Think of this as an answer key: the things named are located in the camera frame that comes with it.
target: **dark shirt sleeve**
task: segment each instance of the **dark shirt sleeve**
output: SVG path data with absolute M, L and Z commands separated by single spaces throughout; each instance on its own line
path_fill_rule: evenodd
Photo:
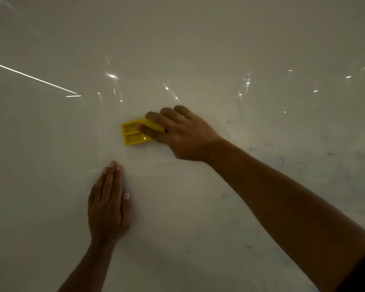
M 337 292 L 365 291 L 365 258 L 362 259 L 353 271 L 341 283 Z

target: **yellow eraser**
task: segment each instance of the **yellow eraser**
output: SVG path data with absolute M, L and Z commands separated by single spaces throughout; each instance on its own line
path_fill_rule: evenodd
M 150 127 L 154 130 L 165 132 L 165 129 L 160 125 L 148 120 L 140 119 L 136 121 L 126 122 L 122 124 L 123 139 L 125 140 L 126 146 L 131 146 L 132 144 L 138 144 L 142 142 L 152 141 L 153 139 L 139 132 L 135 128 L 135 124 L 142 124 Z

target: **forearm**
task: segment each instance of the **forearm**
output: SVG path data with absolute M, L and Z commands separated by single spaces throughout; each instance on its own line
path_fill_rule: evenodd
M 241 196 L 321 291 L 333 291 L 365 256 L 365 230 L 280 172 L 229 142 L 207 163 Z
M 58 292 L 100 292 L 115 244 L 91 244 Z

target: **person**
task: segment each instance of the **person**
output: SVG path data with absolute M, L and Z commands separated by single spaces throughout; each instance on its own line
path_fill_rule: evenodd
M 166 133 L 138 124 L 139 131 L 168 145 L 178 159 L 211 166 L 320 291 L 365 291 L 365 229 L 220 137 L 188 108 L 163 108 L 146 118 Z M 130 195 L 122 195 L 121 172 L 121 166 L 111 162 L 92 187 L 91 244 L 59 292 L 102 290 L 114 247 L 130 227 Z

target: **bright white line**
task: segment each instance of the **bright white line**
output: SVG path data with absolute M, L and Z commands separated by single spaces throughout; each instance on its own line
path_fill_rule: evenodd
M 65 90 L 65 91 L 68 91 L 68 92 L 71 92 L 71 93 L 77 94 L 77 93 L 75 93 L 75 92 L 73 92 L 73 91 L 70 91 L 70 90 L 68 90 L 68 89 L 65 89 L 65 88 L 59 87 L 59 86 L 57 86 L 57 85 L 51 84 L 51 83 L 46 82 L 46 81 L 42 81 L 42 80 L 40 80 L 40 79 L 38 79 L 38 78 L 34 78 L 34 77 L 32 77 L 32 76 L 26 75 L 25 73 L 20 73 L 20 72 L 15 71 L 15 70 L 13 70 L 13 69 L 11 69 L 11 68 L 7 68 L 7 67 L 5 67 L 5 66 L 3 66 L 3 65 L 1 65 L 1 64 L 0 64 L 0 67 L 5 68 L 5 69 L 10 70 L 10 71 L 13 71 L 13 72 L 15 72 L 15 73 L 19 73 L 19 74 L 21 74 L 21 75 L 23 75 L 23 76 L 26 76 L 26 77 L 29 77 L 29 78 L 31 78 L 31 79 L 34 79 L 34 80 L 37 80 L 37 81 L 40 81 L 40 82 L 43 82 L 43 83 L 49 84 L 49 85 L 54 86 L 54 87 L 57 87 L 57 88 L 59 88 L 59 89 L 62 89 L 62 90 Z

